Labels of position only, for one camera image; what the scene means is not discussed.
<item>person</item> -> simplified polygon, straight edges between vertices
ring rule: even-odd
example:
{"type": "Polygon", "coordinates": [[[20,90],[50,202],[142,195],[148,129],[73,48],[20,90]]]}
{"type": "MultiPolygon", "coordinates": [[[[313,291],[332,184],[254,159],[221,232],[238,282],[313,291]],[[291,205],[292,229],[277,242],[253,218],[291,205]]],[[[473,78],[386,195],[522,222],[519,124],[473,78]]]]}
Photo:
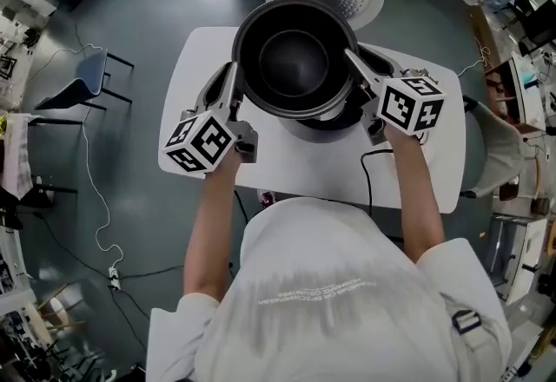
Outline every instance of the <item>person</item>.
{"type": "Polygon", "coordinates": [[[147,381],[500,379],[512,342],[493,286],[467,240],[445,240],[419,142],[386,137],[403,251],[356,207],[279,201],[245,228],[228,291],[239,155],[207,174],[184,295],[152,310],[147,381]]]}

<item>black chair leg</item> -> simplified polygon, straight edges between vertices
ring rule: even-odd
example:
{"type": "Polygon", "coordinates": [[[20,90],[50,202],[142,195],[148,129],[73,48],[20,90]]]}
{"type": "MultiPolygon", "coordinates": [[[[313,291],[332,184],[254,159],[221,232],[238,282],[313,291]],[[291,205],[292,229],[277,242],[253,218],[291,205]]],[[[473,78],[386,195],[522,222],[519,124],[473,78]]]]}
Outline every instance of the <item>black chair leg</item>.
{"type": "Polygon", "coordinates": [[[105,94],[114,96],[115,98],[117,98],[117,99],[119,99],[119,100],[124,100],[124,101],[127,101],[127,102],[132,102],[129,98],[126,98],[126,97],[123,96],[123,95],[117,94],[116,92],[112,92],[112,90],[108,90],[108,89],[102,88],[102,89],[101,89],[101,92],[104,92],[105,94]]]}
{"type": "Polygon", "coordinates": [[[79,104],[82,104],[83,106],[87,106],[89,108],[106,110],[106,108],[104,106],[99,106],[98,104],[93,104],[92,102],[80,102],[79,104]]]}
{"type": "Polygon", "coordinates": [[[69,124],[82,126],[83,122],[78,120],[64,120],[62,118],[36,118],[32,122],[29,122],[29,126],[37,126],[39,124],[69,124]]]}
{"type": "Polygon", "coordinates": [[[67,194],[77,194],[77,189],[61,188],[59,186],[50,186],[48,184],[33,184],[33,188],[42,189],[44,191],[65,192],[67,194]]]}
{"type": "Polygon", "coordinates": [[[527,44],[523,43],[523,40],[521,40],[518,43],[518,48],[520,49],[521,56],[525,56],[525,55],[529,55],[531,52],[534,52],[538,47],[535,47],[534,49],[529,49],[527,47],[527,44]]]}
{"type": "Polygon", "coordinates": [[[124,59],[122,59],[119,56],[116,55],[112,55],[110,52],[107,53],[108,58],[112,58],[115,61],[118,61],[119,63],[125,64],[126,66],[130,66],[132,69],[135,67],[134,64],[130,63],[129,61],[126,61],[124,59]]]}
{"type": "Polygon", "coordinates": [[[503,30],[507,29],[510,25],[514,25],[515,23],[517,23],[519,21],[518,17],[515,17],[514,19],[512,19],[512,21],[510,21],[508,24],[506,24],[504,27],[502,27],[503,30]]]}

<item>gray floor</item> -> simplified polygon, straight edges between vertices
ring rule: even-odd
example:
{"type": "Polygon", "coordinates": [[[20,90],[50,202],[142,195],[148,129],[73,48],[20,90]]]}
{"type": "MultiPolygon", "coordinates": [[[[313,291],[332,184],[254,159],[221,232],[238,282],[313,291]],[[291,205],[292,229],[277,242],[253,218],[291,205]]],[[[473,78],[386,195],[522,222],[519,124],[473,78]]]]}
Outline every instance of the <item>gray floor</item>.
{"type": "MultiPolygon", "coordinates": [[[[159,124],[166,89],[175,62],[189,33],[200,26],[238,25],[264,0],[84,0],[71,15],[57,12],[34,70],[42,67],[60,48],[79,48],[74,23],[83,43],[101,45],[136,64],[132,74],[125,66],[109,63],[109,86],[134,101],[132,106],[110,96],[96,99],[109,110],[91,110],[87,120],[90,165],[96,184],[111,211],[110,226],[100,233],[104,246],[119,243],[126,253],[122,274],[145,273],[182,263],[188,244],[201,183],[163,173],[157,164],[159,124]]],[[[357,32],[363,42],[419,56],[460,72],[479,58],[479,51],[460,0],[385,0],[372,24],[357,32]]],[[[32,110],[44,96],[56,93],[81,59],[67,52],[28,85],[23,109],[32,110]]],[[[485,100],[486,85],[481,66],[461,78],[462,90],[485,100]]],[[[42,115],[83,119],[86,108],[44,111],[42,115]]],[[[478,178],[484,161],[482,139],[476,122],[467,117],[467,158],[464,187],[478,178]]],[[[103,204],[89,184],[85,168],[85,144],[76,127],[44,127],[30,130],[30,164],[34,175],[47,182],[79,189],[77,196],[58,194],[56,206],[44,211],[64,245],[104,272],[117,253],[102,253],[95,231],[106,221],[103,204]]],[[[249,215],[258,211],[255,191],[240,189],[249,215]]],[[[491,199],[461,200],[456,210],[443,217],[447,236],[467,237],[482,256],[491,213],[491,199]]],[[[400,234],[399,211],[376,208],[383,231],[400,234]]],[[[76,283],[61,299],[72,308],[74,319],[86,319],[80,333],[67,339],[84,351],[103,352],[103,363],[125,369],[144,359],[122,315],[116,310],[107,282],[61,251],[42,222],[22,215],[23,251],[39,295],[66,281],[76,283]]],[[[232,261],[238,267],[243,219],[235,208],[232,261]]],[[[174,309],[182,293],[180,271],[125,280],[123,289],[143,310],[153,306],[174,309]]],[[[148,321],[124,294],[116,295],[123,309],[147,341],[148,321]]]]}

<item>white cable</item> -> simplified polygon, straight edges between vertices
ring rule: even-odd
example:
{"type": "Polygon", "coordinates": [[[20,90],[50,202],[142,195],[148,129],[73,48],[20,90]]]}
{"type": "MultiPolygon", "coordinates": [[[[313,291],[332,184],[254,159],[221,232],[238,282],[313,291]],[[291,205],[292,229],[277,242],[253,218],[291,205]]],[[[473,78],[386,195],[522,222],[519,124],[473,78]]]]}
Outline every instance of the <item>white cable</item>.
{"type": "Polygon", "coordinates": [[[89,116],[89,112],[92,108],[89,108],[89,110],[87,111],[87,114],[85,114],[85,117],[83,118],[83,124],[81,126],[81,129],[83,131],[83,137],[85,138],[85,149],[86,149],[86,162],[85,164],[87,165],[87,174],[89,175],[89,180],[90,180],[90,184],[93,187],[93,189],[95,189],[96,194],[100,197],[100,199],[103,201],[104,207],[106,208],[106,215],[108,216],[108,219],[106,221],[106,223],[102,226],[100,226],[96,232],[95,232],[95,241],[96,244],[98,245],[98,247],[101,249],[101,251],[107,253],[108,251],[110,251],[113,248],[117,248],[120,251],[120,255],[121,257],[116,260],[113,264],[112,267],[116,267],[116,264],[118,264],[119,262],[121,262],[123,260],[123,250],[120,247],[120,245],[117,245],[116,243],[110,245],[110,247],[102,247],[100,242],[98,241],[98,233],[100,233],[104,228],[108,227],[110,224],[110,209],[108,207],[108,204],[106,203],[106,200],[104,200],[103,195],[98,191],[98,189],[96,188],[95,182],[93,181],[93,176],[90,173],[90,168],[89,168],[89,138],[87,138],[87,132],[85,132],[85,120],[87,119],[87,117],[89,116]]]}
{"type": "MultiPolygon", "coordinates": [[[[56,56],[57,53],[62,52],[62,51],[69,51],[69,52],[75,53],[77,55],[77,54],[81,53],[83,50],[85,50],[87,47],[91,47],[93,49],[99,49],[99,50],[103,49],[102,47],[98,47],[98,46],[95,46],[93,44],[85,44],[79,50],[59,49],[56,52],[54,52],[54,54],[50,57],[49,61],[46,64],[44,64],[39,70],[37,70],[35,72],[35,74],[31,78],[29,78],[28,81],[32,80],[41,70],[43,70],[46,66],[48,66],[50,64],[50,62],[54,59],[54,56],[56,56]]],[[[89,175],[90,184],[93,187],[93,189],[95,189],[96,194],[103,201],[104,207],[106,208],[106,215],[108,216],[108,220],[106,221],[106,224],[100,226],[96,230],[96,232],[95,232],[95,241],[96,241],[96,244],[98,245],[98,247],[101,249],[101,251],[103,251],[105,253],[107,253],[108,251],[110,251],[111,249],[113,249],[115,247],[120,251],[120,254],[122,256],[112,264],[112,267],[115,267],[117,263],[119,263],[123,260],[124,255],[123,255],[122,248],[117,244],[113,244],[110,247],[104,248],[104,247],[101,246],[101,244],[98,241],[98,233],[101,232],[104,228],[108,227],[108,225],[110,224],[110,209],[108,207],[108,204],[106,203],[106,200],[104,200],[103,195],[96,188],[95,182],[93,181],[93,176],[91,175],[90,168],[89,168],[89,138],[87,138],[87,133],[85,132],[85,120],[87,120],[87,117],[89,116],[89,112],[90,112],[91,109],[92,108],[89,108],[89,110],[85,114],[85,117],[83,118],[82,126],[81,126],[81,129],[83,131],[83,137],[85,138],[85,148],[86,148],[86,153],[87,153],[85,165],[87,166],[87,174],[89,175]]]]}
{"type": "Polygon", "coordinates": [[[487,60],[486,55],[490,55],[490,49],[488,47],[483,47],[482,45],[480,45],[480,42],[477,38],[475,38],[475,41],[477,42],[477,44],[480,47],[480,58],[477,60],[476,63],[471,64],[470,66],[465,67],[460,74],[458,75],[458,78],[460,76],[462,76],[464,73],[466,73],[469,69],[472,69],[473,67],[475,67],[477,64],[482,63],[483,67],[486,67],[487,65],[492,67],[493,65],[487,60]]]}
{"type": "Polygon", "coordinates": [[[369,93],[367,92],[367,89],[365,88],[365,86],[364,86],[363,84],[360,84],[359,87],[360,87],[360,89],[361,89],[363,92],[365,92],[365,93],[367,94],[368,100],[369,100],[369,101],[372,101],[372,100],[373,100],[373,97],[371,96],[371,94],[369,94],[369,93]]]}
{"type": "Polygon", "coordinates": [[[54,59],[54,56],[56,56],[58,53],[60,52],[71,52],[71,53],[75,53],[76,55],[81,53],[82,51],[84,51],[85,49],[87,49],[88,47],[92,47],[93,49],[100,49],[102,50],[102,47],[98,47],[95,46],[93,44],[86,44],[84,46],[82,46],[79,50],[73,50],[73,49],[58,49],[57,51],[55,51],[52,56],[50,57],[49,61],[46,62],[46,64],[44,64],[39,70],[37,70],[33,76],[31,78],[29,78],[27,81],[31,81],[35,76],[37,76],[39,74],[39,72],[41,70],[43,70],[46,66],[48,66],[50,64],[50,62],[54,59]]]}

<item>white shirt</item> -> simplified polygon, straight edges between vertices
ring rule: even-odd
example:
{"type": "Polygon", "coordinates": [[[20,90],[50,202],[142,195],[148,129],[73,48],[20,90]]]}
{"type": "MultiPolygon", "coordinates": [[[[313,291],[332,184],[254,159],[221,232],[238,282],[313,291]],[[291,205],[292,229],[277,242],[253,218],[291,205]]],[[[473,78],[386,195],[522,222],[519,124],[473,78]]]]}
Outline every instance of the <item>white shirt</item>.
{"type": "Polygon", "coordinates": [[[297,198],[248,224],[222,303],[192,293],[152,310],[147,381],[487,382],[510,349],[466,240],[414,264],[360,209],[297,198]],[[471,346],[452,324],[460,309],[482,321],[471,346]]]}

